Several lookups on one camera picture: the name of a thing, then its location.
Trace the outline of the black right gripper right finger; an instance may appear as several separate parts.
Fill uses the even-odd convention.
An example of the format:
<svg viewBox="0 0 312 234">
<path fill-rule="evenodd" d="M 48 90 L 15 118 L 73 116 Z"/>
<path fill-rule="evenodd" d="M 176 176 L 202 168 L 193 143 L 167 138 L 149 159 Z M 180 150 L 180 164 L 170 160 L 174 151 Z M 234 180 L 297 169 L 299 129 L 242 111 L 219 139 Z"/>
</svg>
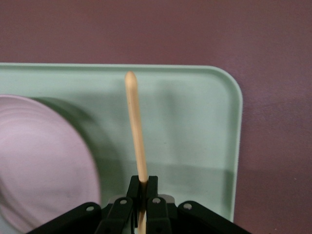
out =
<svg viewBox="0 0 312 234">
<path fill-rule="evenodd" d="M 148 234 L 248 234 L 249 232 L 195 201 L 178 206 L 169 195 L 158 194 L 158 177 L 150 176 L 146 189 Z"/>
</svg>

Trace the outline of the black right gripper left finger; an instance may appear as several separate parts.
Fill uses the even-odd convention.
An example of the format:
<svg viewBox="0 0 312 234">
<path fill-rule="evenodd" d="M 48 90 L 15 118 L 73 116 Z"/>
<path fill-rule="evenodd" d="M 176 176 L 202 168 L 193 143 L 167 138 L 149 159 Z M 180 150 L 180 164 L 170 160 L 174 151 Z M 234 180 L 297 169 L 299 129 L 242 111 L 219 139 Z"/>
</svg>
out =
<svg viewBox="0 0 312 234">
<path fill-rule="evenodd" d="M 138 222 L 140 181 L 131 177 L 126 195 L 113 197 L 101 208 L 87 202 L 29 231 L 30 234 L 121 234 L 134 233 Z"/>
</svg>

